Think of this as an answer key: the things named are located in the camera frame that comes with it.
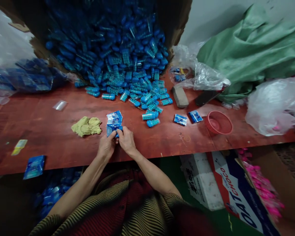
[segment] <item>table surface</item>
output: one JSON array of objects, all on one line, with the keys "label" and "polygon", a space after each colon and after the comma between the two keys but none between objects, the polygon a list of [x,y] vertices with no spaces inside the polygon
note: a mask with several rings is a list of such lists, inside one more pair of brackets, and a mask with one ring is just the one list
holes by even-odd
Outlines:
[{"label": "table surface", "polygon": [[[163,79],[170,91],[173,84],[167,75]],[[197,107],[194,99],[199,91],[185,91],[189,106],[179,109],[175,102],[164,106],[159,116],[161,123],[152,128],[142,121],[145,111],[130,102],[95,98],[72,84],[47,94],[16,94],[9,103],[0,106],[0,175],[24,172],[28,159],[38,155],[46,155],[45,169],[89,165],[96,156],[100,138],[106,135],[106,115],[117,110],[123,116],[122,125],[133,131],[136,147],[146,158],[295,142],[292,130],[271,137],[257,133],[245,122],[246,107],[227,110],[216,100]],[[68,102],[63,111],[52,108],[59,100]],[[231,119],[233,132],[213,136],[204,122],[192,124],[189,118],[185,127],[173,123],[175,114],[187,116],[192,110],[198,110],[202,117],[212,110],[223,112]],[[102,121],[102,134],[81,138],[73,133],[71,126],[83,116],[98,117]],[[26,146],[18,155],[11,156],[20,139],[28,140]],[[129,160],[118,145],[110,161]]]}]

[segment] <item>small red basket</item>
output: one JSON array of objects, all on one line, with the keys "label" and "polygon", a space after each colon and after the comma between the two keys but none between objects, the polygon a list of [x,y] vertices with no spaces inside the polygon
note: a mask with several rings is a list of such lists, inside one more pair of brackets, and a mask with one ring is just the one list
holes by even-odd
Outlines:
[{"label": "small red basket", "polygon": [[230,134],[233,131],[230,119],[219,111],[211,111],[204,122],[207,129],[214,134]]}]

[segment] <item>green fabric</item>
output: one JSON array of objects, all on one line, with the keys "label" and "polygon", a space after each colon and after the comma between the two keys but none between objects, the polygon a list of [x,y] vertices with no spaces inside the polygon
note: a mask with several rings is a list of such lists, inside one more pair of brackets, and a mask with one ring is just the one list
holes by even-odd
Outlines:
[{"label": "green fabric", "polygon": [[295,74],[295,23],[270,24],[264,8],[252,5],[236,26],[206,42],[197,59],[232,82],[221,101],[244,98],[265,78]]}]

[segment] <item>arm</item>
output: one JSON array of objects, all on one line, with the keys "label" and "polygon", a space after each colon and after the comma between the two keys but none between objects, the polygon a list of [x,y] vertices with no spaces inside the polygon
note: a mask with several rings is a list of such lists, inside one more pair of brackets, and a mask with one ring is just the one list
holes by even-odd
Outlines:
[{"label": "arm", "polygon": [[95,159],[79,180],[56,202],[48,215],[59,215],[64,220],[90,196],[114,152],[115,144],[118,143],[118,139],[114,140],[115,135],[116,131],[113,131],[109,137],[101,138]]},{"label": "arm", "polygon": [[181,197],[180,192],[168,176],[156,165],[142,156],[142,154],[136,149],[133,133],[126,126],[123,127],[123,132],[119,129],[117,132],[119,134],[120,146],[134,161],[136,161],[152,188],[162,195],[175,193]]}]

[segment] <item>yellow rag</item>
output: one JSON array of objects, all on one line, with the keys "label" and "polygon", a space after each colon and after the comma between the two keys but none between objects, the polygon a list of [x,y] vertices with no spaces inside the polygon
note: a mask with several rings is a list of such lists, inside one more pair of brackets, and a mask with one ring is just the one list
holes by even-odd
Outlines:
[{"label": "yellow rag", "polygon": [[90,134],[100,134],[102,132],[99,125],[102,122],[97,117],[88,118],[84,116],[81,120],[75,123],[71,129],[77,133],[80,137]]}]

